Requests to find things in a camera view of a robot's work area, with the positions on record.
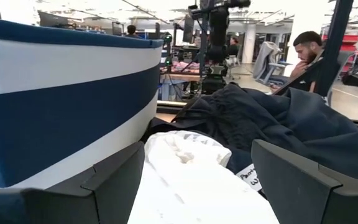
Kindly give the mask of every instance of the chair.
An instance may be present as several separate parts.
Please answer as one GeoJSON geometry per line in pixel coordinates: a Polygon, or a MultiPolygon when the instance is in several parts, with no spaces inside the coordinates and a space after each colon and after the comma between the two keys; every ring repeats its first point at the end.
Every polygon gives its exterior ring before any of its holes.
{"type": "MultiPolygon", "coordinates": [[[[338,70],[337,77],[339,77],[341,75],[343,68],[345,67],[346,63],[349,61],[349,59],[353,55],[354,55],[354,52],[350,52],[350,51],[339,52],[339,55],[338,55],[339,70],[338,70]]],[[[327,98],[326,98],[328,106],[331,106],[331,101],[333,98],[333,86],[334,86],[334,81],[331,84],[331,87],[328,91],[327,98]]]]}
{"type": "Polygon", "coordinates": [[[278,61],[279,57],[280,49],[275,43],[264,42],[262,44],[254,65],[254,78],[257,82],[266,85],[277,68],[283,70],[287,66],[278,61]]]}
{"type": "Polygon", "coordinates": [[[239,45],[239,51],[237,53],[237,55],[230,55],[228,59],[226,59],[226,63],[227,63],[227,67],[228,67],[228,74],[229,74],[229,78],[231,80],[234,80],[234,76],[232,75],[231,73],[231,69],[240,65],[240,61],[239,61],[239,58],[240,58],[240,55],[241,55],[241,52],[242,52],[242,46],[239,45]]]}

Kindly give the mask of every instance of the white pillar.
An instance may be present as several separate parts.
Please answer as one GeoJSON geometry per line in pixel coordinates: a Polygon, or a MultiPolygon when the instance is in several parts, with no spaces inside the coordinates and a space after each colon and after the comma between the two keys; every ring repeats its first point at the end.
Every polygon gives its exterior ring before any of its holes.
{"type": "Polygon", "coordinates": [[[254,46],[256,37],[256,25],[246,25],[246,39],[244,41],[244,47],[242,50],[242,63],[252,63],[252,57],[254,56],[254,46]]]}
{"type": "Polygon", "coordinates": [[[293,47],[293,41],[298,37],[299,34],[306,31],[315,31],[321,33],[321,27],[324,22],[324,9],[327,8],[327,0],[314,0],[312,4],[308,4],[305,7],[304,1],[292,1],[295,8],[295,16],[293,18],[291,38],[288,42],[288,55],[287,62],[291,63],[286,67],[284,75],[289,77],[295,65],[299,63],[298,53],[293,47]]]}

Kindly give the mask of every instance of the wooden table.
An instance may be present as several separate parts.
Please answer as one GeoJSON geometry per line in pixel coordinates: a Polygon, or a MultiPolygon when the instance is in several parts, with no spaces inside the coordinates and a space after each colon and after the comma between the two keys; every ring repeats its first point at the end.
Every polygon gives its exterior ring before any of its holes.
{"type": "Polygon", "coordinates": [[[199,75],[185,75],[185,74],[163,74],[161,80],[182,80],[184,82],[198,82],[200,80],[199,75]]]}

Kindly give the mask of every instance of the blue stripe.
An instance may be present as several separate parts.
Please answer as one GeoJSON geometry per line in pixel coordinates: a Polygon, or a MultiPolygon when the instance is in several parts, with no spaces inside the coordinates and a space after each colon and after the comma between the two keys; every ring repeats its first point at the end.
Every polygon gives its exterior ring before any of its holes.
{"type": "Polygon", "coordinates": [[[35,44],[85,45],[147,49],[161,47],[163,40],[142,40],[109,34],[36,27],[0,20],[0,40],[35,44]]]}
{"type": "Polygon", "coordinates": [[[159,65],[121,77],[1,94],[0,187],[21,182],[116,129],[152,100],[158,83],[159,65]]]}

